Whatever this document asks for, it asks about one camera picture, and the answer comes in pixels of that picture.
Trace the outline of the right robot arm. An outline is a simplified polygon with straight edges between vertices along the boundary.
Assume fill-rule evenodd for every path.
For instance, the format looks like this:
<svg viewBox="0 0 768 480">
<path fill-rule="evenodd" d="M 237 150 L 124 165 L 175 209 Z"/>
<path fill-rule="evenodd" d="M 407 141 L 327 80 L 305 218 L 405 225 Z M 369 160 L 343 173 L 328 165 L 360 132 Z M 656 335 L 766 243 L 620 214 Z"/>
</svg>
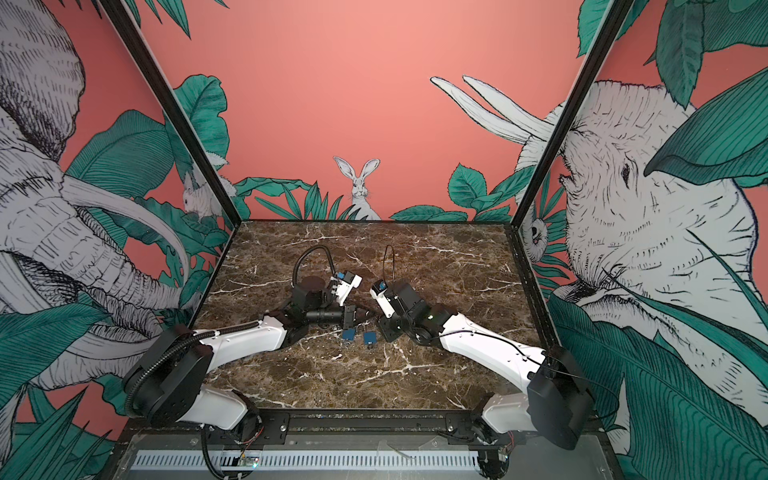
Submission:
<svg viewBox="0 0 768 480">
<path fill-rule="evenodd" d="M 396 336 L 466 357 L 518 389 L 481 402 L 470 426 L 478 442 L 492 445 L 511 432 L 533 432 L 559 448 L 576 447 L 595 399 L 568 350 L 510 340 L 451 307 L 428 304 L 405 280 L 377 280 L 370 294 Z"/>
</svg>

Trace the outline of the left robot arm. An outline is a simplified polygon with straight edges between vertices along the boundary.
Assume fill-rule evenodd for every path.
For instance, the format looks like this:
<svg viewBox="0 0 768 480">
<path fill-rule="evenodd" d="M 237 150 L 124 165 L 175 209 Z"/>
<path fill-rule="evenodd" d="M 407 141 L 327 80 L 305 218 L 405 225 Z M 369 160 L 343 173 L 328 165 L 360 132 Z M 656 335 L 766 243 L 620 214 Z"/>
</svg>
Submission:
<svg viewBox="0 0 768 480">
<path fill-rule="evenodd" d="M 307 277 L 280 308 L 251 322 L 210 330 L 171 328 L 124 377 L 125 413 L 154 427 L 187 422 L 243 437 L 258 434 L 263 420 L 253 402 L 243 393 L 207 386 L 207 375 L 246 357 L 287 349 L 315 324 L 349 329 L 364 322 L 371 312 L 347 301 L 361 282 L 352 272 L 329 280 Z"/>
</svg>

